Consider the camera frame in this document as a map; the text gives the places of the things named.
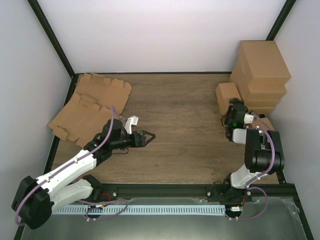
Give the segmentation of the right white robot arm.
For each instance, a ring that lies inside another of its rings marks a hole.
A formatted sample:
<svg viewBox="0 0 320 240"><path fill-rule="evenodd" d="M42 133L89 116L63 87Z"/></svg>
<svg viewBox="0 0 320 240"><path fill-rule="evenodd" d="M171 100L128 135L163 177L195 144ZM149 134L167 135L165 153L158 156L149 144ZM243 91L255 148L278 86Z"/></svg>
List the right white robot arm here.
<svg viewBox="0 0 320 240"><path fill-rule="evenodd" d="M282 171L285 157L280 133L249 111L242 100L229 100L224 125L230 142L245 145L244 164L223 181L221 195L232 202L241 198L253 182Z"/></svg>

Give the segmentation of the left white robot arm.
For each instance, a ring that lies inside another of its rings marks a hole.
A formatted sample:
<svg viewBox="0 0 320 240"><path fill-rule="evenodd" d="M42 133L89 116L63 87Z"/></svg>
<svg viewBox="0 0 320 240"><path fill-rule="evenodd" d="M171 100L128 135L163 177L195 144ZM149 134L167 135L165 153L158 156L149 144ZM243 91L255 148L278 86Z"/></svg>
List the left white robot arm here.
<svg viewBox="0 0 320 240"><path fill-rule="evenodd" d="M54 212L73 202L89 199L97 203L102 196L102 184L87 172L108 160L115 150L143 148L155 139L154 133L133 131L137 124L136 116L129 117L125 123L110 119L73 158L37 178L25 177L11 205L15 223L34 230Z"/></svg>

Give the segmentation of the cardboard box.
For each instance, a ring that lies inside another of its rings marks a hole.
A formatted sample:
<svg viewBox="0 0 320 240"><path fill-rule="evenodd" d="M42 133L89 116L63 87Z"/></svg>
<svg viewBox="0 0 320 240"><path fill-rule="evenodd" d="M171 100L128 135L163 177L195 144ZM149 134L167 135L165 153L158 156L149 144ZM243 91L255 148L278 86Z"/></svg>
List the cardboard box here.
<svg viewBox="0 0 320 240"><path fill-rule="evenodd" d="M229 100L237 98L241 100L241 96L234 82L219 83L215 89L219 113L225 116L229 108Z"/></svg>

